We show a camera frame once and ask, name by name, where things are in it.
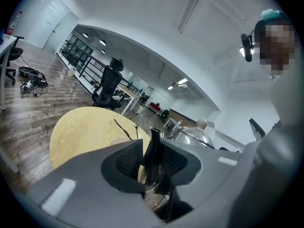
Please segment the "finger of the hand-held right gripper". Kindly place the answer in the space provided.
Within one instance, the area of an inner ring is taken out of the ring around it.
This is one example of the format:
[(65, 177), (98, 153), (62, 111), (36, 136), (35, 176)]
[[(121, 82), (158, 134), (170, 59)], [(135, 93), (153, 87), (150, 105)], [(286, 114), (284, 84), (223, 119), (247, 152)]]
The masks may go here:
[(249, 123), (253, 132), (253, 136), (257, 141), (261, 140), (265, 135), (265, 131), (260, 127), (260, 125), (253, 119), (249, 119)]

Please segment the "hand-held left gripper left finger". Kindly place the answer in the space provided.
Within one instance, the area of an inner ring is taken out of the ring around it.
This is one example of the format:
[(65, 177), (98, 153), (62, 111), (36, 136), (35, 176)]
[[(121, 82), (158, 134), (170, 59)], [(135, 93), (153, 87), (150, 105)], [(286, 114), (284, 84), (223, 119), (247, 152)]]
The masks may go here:
[(158, 228), (137, 181), (142, 140), (86, 152), (35, 183), (28, 198), (58, 228)]

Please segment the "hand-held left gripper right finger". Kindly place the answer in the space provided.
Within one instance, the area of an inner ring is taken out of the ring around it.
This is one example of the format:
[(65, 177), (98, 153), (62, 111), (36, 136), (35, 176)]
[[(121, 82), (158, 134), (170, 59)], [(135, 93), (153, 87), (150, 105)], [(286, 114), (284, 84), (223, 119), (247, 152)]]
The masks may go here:
[(240, 192), (238, 153), (164, 140), (162, 168), (170, 181), (167, 228), (227, 228)]

